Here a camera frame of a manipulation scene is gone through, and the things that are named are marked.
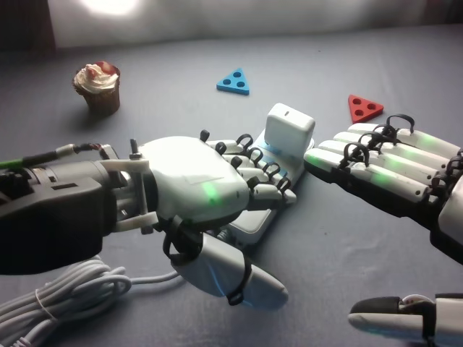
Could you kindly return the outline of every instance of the gray table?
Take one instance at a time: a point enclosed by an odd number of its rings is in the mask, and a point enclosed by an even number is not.
[[[320,142],[350,124],[347,96],[382,103],[385,114],[415,117],[417,128],[461,144],[463,26],[417,27],[293,38],[207,40],[61,51],[53,57],[0,58],[0,158],[70,142],[111,143],[121,156],[170,135],[213,139],[258,135],[275,103],[317,121]],[[122,107],[104,121],[87,117],[71,87],[76,68],[108,60],[122,71]],[[242,67],[249,97],[215,84]],[[229,307],[182,280],[134,288],[98,319],[63,328],[50,346],[403,346],[351,328],[360,299],[463,291],[463,267],[434,249],[428,232],[391,217],[334,185],[305,175],[298,203],[281,214],[251,258],[290,292],[273,313]],[[106,238],[103,260],[131,276],[170,271],[162,235]],[[59,271],[1,277],[0,301]]]

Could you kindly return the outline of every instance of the red triangular block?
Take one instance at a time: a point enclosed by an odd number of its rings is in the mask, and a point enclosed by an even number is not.
[[[363,123],[383,113],[384,106],[356,95],[349,95],[352,123]]]

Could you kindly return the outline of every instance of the cupcake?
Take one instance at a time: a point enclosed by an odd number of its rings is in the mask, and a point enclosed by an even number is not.
[[[77,72],[72,85],[87,101],[89,111],[99,116],[110,116],[119,109],[121,73],[106,61],[87,64]]]

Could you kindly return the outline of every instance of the robotic arm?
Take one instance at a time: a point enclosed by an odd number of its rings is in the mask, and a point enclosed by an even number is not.
[[[68,145],[0,163],[0,273],[40,273],[86,260],[112,232],[141,228],[166,234],[163,251],[192,285],[230,305],[278,309],[284,285],[241,251],[210,234],[243,210],[277,209],[296,200],[276,163],[262,164],[250,135],[207,142],[167,137],[140,148],[131,140],[129,159],[108,145]],[[101,160],[47,163],[82,150]]]
[[[391,126],[405,119],[409,129]],[[460,147],[414,129],[397,114],[386,124],[353,124],[305,153],[305,168],[328,183],[430,231],[433,246],[463,264],[463,157]],[[374,298],[352,307],[355,328],[389,338],[463,344],[463,294]]]

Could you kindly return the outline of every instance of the cupcake wrapper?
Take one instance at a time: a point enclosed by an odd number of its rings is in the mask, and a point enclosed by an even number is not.
[[[87,90],[74,84],[74,79],[72,79],[72,85],[74,86],[75,91],[84,97],[88,105],[88,110],[91,114],[96,116],[110,116],[119,110],[121,105],[119,99],[119,85],[121,80],[121,72],[116,68],[116,73],[119,76],[116,82],[116,86],[113,90],[102,92],[99,94],[93,94]]]

